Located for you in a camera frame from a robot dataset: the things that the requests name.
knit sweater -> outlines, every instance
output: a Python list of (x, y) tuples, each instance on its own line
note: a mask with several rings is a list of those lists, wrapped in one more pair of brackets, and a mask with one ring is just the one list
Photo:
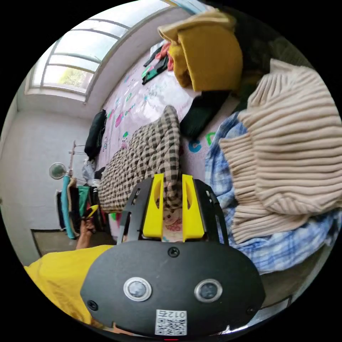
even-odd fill
[(217, 10), (158, 27), (171, 43), (169, 54), (180, 86), (194, 91), (237, 90), (242, 51), (234, 35), (236, 20)]
[(342, 124), (316, 71), (272, 59), (238, 119), (248, 133), (220, 140), (239, 203), (237, 243), (342, 207)]

beige ribbed sweater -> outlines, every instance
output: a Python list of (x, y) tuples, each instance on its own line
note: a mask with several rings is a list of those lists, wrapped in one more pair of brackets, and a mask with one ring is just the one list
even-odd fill
[(238, 119), (248, 132), (219, 142), (238, 201), (237, 243), (342, 207), (342, 124), (316, 71), (272, 59)]

blue plaid shirt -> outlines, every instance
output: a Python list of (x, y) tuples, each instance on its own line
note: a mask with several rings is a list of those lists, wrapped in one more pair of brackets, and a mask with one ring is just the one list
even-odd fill
[(206, 156), (206, 183), (211, 186), (220, 202), (230, 246), (248, 256), (260, 274), (282, 271), (301, 263), (323, 244), (334, 243), (342, 226), (342, 209), (311, 217), (304, 225), (289, 232), (235, 243), (231, 226), (237, 201), (229, 164), (218, 142), (221, 138), (235, 138), (247, 133), (237, 117), (238, 112), (228, 117), (215, 134)]

pink bedsheet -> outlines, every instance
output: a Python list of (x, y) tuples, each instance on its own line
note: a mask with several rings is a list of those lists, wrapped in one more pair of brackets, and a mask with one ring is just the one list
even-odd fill
[[(143, 64), (149, 59), (147, 52), (125, 74), (104, 106), (107, 111), (107, 124), (102, 140), (97, 169), (106, 166), (113, 155), (125, 147), (132, 134), (141, 126), (157, 120), (166, 105), (174, 106), (179, 121), (187, 114), (192, 100), (199, 92), (183, 89), (177, 82), (173, 72), (164, 71), (150, 82), (142, 85), (144, 71), (153, 67), (158, 61), (154, 60), (145, 68)], [(231, 115), (238, 101), (229, 98), (219, 113), (206, 127), (196, 141), (181, 138), (180, 162), (182, 171), (194, 178), (204, 181), (205, 156), (211, 144), (213, 135), (220, 123)], [(110, 218), (113, 236), (118, 235), (118, 225)], [(163, 241), (176, 242), (182, 240), (182, 211), (164, 213)]]

window sill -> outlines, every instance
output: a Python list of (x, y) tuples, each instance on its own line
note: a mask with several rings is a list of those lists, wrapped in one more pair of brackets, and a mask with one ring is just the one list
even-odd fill
[(40, 88), (29, 88), (25, 90), (25, 95), (50, 95), (50, 96), (58, 96), (69, 98), (72, 100), (80, 101), (86, 104), (86, 96), (81, 94), (76, 94), (64, 90), (56, 90), (56, 89), (40, 89)]

